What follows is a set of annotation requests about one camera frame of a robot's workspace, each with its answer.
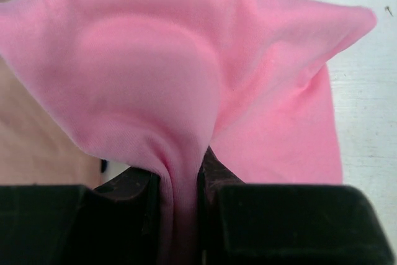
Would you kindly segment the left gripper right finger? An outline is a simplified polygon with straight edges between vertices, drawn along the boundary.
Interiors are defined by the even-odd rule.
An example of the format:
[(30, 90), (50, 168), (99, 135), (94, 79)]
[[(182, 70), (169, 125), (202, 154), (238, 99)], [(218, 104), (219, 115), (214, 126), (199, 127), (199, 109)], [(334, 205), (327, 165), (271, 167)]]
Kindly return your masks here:
[(352, 186), (246, 184), (207, 150), (197, 176), (200, 264), (394, 264)]

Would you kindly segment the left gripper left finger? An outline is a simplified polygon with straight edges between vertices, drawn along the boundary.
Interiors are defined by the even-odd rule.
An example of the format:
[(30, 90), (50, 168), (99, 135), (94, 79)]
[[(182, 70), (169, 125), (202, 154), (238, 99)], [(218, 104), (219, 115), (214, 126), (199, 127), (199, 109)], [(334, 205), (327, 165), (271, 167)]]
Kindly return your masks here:
[(105, 184), (2, 186), (2, 264), (154, 264), (159, 177), (128, 168)]

